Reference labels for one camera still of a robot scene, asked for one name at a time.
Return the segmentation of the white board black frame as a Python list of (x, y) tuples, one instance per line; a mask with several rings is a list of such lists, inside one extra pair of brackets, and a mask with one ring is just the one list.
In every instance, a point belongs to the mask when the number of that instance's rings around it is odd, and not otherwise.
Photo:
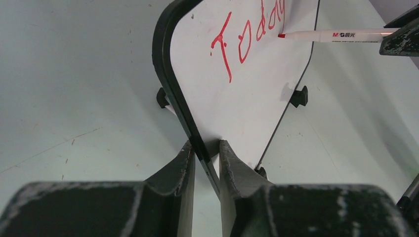
[(154, 30), (152, 61), (215, 191), (219, 142), (257, 169), (309, 65), (318, 0), (174, 0)]

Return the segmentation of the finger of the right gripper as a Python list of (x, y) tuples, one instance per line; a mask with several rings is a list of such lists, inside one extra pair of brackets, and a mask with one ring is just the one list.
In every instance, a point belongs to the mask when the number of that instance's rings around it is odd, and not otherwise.
[(419, 18), (419, 5), (412, 7), (402, 15), (398, 16), (391, 22), (387, 23), (384, 28), (402, 28), (405, 25), (411, 23)]
[(380, 55), (386, 56), (419, 56), (419, 19), (415, 19), (391, 35), (384, 37)]

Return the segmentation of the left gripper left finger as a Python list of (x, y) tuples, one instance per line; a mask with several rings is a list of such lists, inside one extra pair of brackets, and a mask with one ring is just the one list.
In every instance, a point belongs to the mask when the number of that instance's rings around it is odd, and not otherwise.
[(144, 181), (32, 182), (0, 217), (3, 237), (189, 237), (195, 153), (178, 155)]

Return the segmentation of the red whiteboard marker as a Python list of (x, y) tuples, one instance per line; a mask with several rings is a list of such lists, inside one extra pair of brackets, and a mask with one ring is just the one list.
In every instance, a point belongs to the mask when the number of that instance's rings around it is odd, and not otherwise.
[(312, 42), (379, 43), (397, 30), (399, 28), (298, 31), (279, 34), (278, 37)]

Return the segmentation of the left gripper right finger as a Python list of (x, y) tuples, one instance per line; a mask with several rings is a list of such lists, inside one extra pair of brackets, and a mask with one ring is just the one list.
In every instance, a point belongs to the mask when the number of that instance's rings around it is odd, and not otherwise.
[(225, 237), (412, 237), (389, 195), (360, 184), (277, 185), (219, 142)]

